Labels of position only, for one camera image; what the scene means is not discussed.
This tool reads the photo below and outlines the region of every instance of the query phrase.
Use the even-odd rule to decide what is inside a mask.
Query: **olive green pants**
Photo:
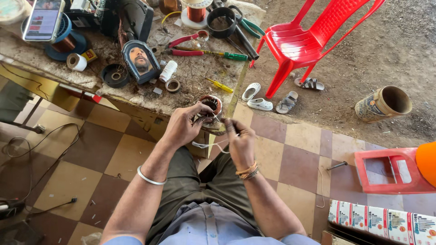
[[[257,228],[244,183],[236,174],[230,154],[220,153],[200,174],[191,153],[183,146],[168,167],[168,182],[163,186],[159,209],[147,234],[146,244],[155,245],[171,224],[177,210],[192,202],[215,202],[241,216]],[[206,183],[206,189],[200,188]]]

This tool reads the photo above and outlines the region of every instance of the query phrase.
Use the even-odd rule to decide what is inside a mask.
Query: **gray sandal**
[[[288,113],[297,102],[298,94],[295,91],[289,92],[289,94],[280,101],[276,106],[276,111],[281,114]]]
[[[294,80],[295,85],[301,88],[312,88],[315,90],[324,90],[324,84],[317,81],[316,78],[306,78],[304,82],[300,82],[301,78],[297,78]]]

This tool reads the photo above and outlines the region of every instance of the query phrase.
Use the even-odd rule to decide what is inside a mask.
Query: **beard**
[[[136,57],[135,58],[135,62],[133,63],[135,65],[135,67],[137,68],[137,70],[139,72],[147,72],[148,71],[148,67],[150,66],[150,62],[148,62],[145,58],[143,58],[145,60],[144,63],[139,63],[138,60],[142,58],[142,57]]]

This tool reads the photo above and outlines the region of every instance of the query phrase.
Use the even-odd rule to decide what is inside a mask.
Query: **phone screen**
[[[37,0],[25,39],[50,40],[60,7],[61,0]]]

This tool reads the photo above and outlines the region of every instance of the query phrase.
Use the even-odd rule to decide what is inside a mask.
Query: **workbench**
[[[245,18],[258,26],[260,26],[266,13],[252,3],[228,0],[226,6],[229,5],[236,5],[243,12]],[[154,16],[161,16],[161,18],[153,21],[147,40],[149,47],[167,44],[175,38],[191,35],[197,31],[184,26],[179,27],[174,24],[179,17],[169,17],[163,23],[169,31],[166,33],[161,28],[164,15],[159,8],[154,8]],[[241,90],[240,85],[249,64],[247,61],[234,61],[210,54],[190,57],[161,54],[156,56],[158,62],[161,60],[166,62],[174,60],[178,64],[174,76],[181,84],[179,93],[169,93],[165,89],[165,84],[159,80],[155,84],[146,82],[142,85],[138,85],[132,80],[122,88],[111,88],[102,81],[100,72],[109,64],[119,64],[121,62],[121,47],[111,38],[105,37],[94,30],[75,30],[85,36],[88,41],[88,48],[91,48],[98,56],[98,59],[89,63],[84,71],[73,71],[67,68],[66,63],[50,59],[44,53],[44,47],[41,44],[28,44],[20,37],[0,29],[0,58],[5,67],[14,73],[19,73],[22,77],[32,77],[32,80],[38,78],[42,85],[37,90],[37,83],[32,81],[24,82],[25,79],[9,73],[2,66],[0,66],[0,75],[14,82],[19,80],[20,85],[54,104],[60,99],[59,97],[53,98],[53,93],[50,93],[50,91],[59,90],[59,88],[51,88],[53,84],[66,84],[85,92],[97,93],[110,100],[121,112],[130,115],[145,130],[150,130],[156,119],[163,121],[163,126],[166,127],[169,117],[176,108],[191,106],[203,95],[214,95],[221,99],[222,116],[232,117]],[[255,45],[257,39],[249,35],[243,28],[242,30],[250,43]],[[180,46],[190,47],[190,43],[184,42]],[[224,39],[215,39],[213,37],[209,38],[209,41],[205,43],[202,49],[239,53]],[[228,93],[213,86],[202,75],[220,81],[234,89],[234,92]],[[161,95],[154,93],[155,87],[162,89],[163,93]],[[203,130],[215,135],[223,134],[223,128],[219,122],[204,124]]]

